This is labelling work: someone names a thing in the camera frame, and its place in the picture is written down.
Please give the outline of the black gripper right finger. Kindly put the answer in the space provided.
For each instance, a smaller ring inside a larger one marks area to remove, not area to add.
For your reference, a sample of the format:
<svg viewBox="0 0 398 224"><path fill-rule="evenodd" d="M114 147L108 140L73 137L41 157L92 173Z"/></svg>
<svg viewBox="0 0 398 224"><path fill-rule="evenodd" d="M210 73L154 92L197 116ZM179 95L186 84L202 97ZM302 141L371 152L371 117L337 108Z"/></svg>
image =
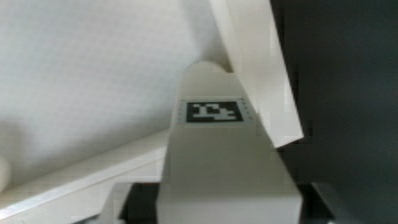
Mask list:
<svg viewBox="0 0 398 224"><path fill-rule="evenodd" d="M304 199L298 224L355 224L355 218L330 185L311 182L297 187Z"/></svg>

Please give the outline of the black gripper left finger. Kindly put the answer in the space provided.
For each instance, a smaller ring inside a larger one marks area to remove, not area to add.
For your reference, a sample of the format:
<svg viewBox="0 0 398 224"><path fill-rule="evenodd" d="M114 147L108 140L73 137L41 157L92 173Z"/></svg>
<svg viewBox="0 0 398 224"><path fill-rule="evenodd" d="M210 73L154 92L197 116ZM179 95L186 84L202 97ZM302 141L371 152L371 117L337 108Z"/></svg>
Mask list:
<svg viewBox="0 0 398 224"><path fill-rule="evenodd" d="M98 224L158 224L156 182L117 183L106 197Z"/></svg>

